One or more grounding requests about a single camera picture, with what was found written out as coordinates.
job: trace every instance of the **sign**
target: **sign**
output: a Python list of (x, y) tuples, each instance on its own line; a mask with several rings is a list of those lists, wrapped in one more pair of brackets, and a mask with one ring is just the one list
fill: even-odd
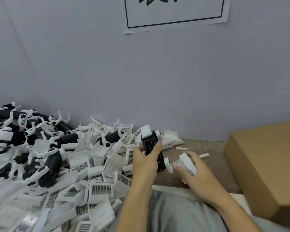
[(125, 33), (227, 22), (230, 0), (124, 0)]

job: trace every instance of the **person's right hand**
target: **person's right hand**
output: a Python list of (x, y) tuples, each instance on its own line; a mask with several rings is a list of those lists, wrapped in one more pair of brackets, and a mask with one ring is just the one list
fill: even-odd
[(192, 189), (202, 201), (215, 207), (221, 200), (224, 200), (225, 197), (229, 197), (228, 192), (196, 153), (191, 151), (182, 153), (186, 153), (188, 156), (192, 157), (197, 168), (197, 174), (191, 176), (177, 165), (174, 166), (174, 170), (179, 173), (181, 178), (189, 185), (190, 189)]

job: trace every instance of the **person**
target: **person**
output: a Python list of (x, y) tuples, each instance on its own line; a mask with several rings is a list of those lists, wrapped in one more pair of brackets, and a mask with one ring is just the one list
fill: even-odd
[(191, 176), (178, 166), (174, 166), (174, 170), (202, 202), (153, 191), (161, 149), (162, 142), (158, 142), (148, 156), (140, 149), (134, 149), (132, 185), (121, 210), (117, 211), (119, 216), (108, 231), (290, 231), (290, 228), (249, 216), (223, 188), (209, 167), (191, 151), (185, 153), (192, 158), (197, 174)]

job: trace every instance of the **cardboard box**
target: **cardboard box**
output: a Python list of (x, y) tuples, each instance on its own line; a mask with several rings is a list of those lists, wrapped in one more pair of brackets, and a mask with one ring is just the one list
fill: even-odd
[(290, 227), (290, 122), (233, 132), (224, 152), (253, 215)]

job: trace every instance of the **gray pants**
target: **gray pants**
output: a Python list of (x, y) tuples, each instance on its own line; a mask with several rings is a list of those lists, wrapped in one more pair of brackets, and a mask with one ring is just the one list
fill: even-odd
[[(116, 220), (121, 207), (116, 212)], [(252, 216), (264, 232), (290, 232), (290, 228)], [(116, 221), (108, 228), (115, 229)], [(153, 191), (148, 206), (148, 232), (228, 232), (220, 214), (206, 203), (163, 191)]]

